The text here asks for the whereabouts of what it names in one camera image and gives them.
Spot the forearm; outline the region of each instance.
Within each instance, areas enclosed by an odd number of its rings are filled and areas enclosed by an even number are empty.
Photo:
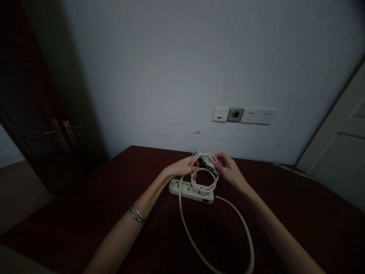
[[[135,202],[144,218],[148,217],[163,188],[172,177],[165,172],[160,173]],[[126,212],[105,237],[84,273],[115,273],[133,246],[142,227],[142,223]]]
[[[290,273],[324,273],[264,201],[250,187],[239,188]]]

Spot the wooden table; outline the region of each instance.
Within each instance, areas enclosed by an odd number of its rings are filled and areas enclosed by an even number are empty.
[[[1,242],[59,273],[81,273],[112,226],[167,165],[191,153],[129,147],[5,233]],[[365,214],[323,187],[271,163],[236,159],[249,184],[328,273],[365,273]],[[211,183],[205,174],[199,183]],[[255,249],[255,273],[284,267],[247,202],[222,178],[214,191],[244,216]],[[242,273],[249,248],[239,217],[226,203],[183,198],[189,231],[219,270]],[[123,273],[210,273],[186,236],[178,196],[167,187],[123,263]]]

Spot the hand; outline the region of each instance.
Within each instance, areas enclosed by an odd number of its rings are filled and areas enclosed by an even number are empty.
[[[181,159],[180,161],[177,161],[176,163],[173,163],[172,165],[166,167],[163,171],[168,176],[185,176],[187,174],[190,174],[191,172],[195,172],[199,169],[199,162],[196,161],[194,163],[194,166],[190,166],[193,158],[193,156],[190,156]]]
[[[225,178],[236,188],[249,187],[235,160],[229,157],[225,152],[218,153],[215,156],[219,162],[213,161],[213,165],[222,174],[223,178]]]

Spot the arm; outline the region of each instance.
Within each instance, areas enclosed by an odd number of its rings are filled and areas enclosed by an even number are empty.
[[[135,204],[144,218],[148,217],[163,188],[174,176],[187,175],[198,169],[195,166],[190,167],[192,159],[192,156],[187,157],[165,168],[138,198]],[[136,221],[126,212],[105,237],[84,273],[116,273],[142,227],[143,223]]]
[[[216,155],[214,162],[223,177],[249,201],[261,227],[264,229],[277,253],[290,273],[324,273],[304,248],[294,239],[264,201],[250,187],[235,161],[226,153]]]

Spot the white door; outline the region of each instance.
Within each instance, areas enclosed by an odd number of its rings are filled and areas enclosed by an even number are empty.
[[[365,212],[365,63],[297,167]]]

